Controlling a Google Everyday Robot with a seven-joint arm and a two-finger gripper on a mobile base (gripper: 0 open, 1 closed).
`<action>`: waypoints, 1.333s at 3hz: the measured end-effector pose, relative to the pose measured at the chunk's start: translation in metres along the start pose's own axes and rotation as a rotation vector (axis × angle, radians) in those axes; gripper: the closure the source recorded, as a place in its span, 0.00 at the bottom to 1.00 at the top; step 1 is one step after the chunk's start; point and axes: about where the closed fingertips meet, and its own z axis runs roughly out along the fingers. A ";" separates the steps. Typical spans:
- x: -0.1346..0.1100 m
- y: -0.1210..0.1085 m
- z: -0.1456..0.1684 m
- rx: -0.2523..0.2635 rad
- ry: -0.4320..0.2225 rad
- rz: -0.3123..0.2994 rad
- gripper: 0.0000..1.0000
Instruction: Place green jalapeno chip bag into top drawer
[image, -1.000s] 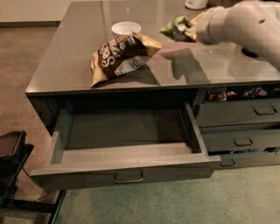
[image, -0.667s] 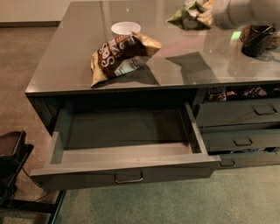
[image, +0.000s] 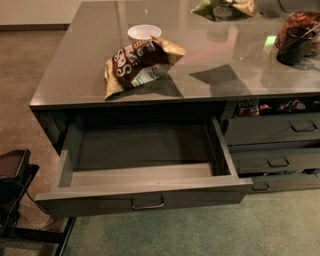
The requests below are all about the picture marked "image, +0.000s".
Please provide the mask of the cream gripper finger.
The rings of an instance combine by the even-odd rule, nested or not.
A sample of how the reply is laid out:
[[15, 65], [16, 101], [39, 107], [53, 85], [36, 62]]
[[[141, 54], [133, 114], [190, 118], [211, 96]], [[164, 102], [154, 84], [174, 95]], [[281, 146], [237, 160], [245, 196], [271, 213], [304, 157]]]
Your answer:
[[248, 16], [254, 17], [256, 15], [254, 0], [233, 0], [232, 6]]

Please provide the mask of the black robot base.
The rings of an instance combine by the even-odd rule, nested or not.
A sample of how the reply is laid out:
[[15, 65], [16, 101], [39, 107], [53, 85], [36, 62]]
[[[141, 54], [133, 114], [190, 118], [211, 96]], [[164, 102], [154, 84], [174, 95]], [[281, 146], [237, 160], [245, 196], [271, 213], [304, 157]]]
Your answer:
[[18, 228], [22, 198], [35, 178], [39, 166], [30, 164], [29, 149], [13, 150], [0, 155], [0, 237], [17, 241], [57, 244], [55, 256], [63, 256], [75, 218], [69, 218], [62, 232]]

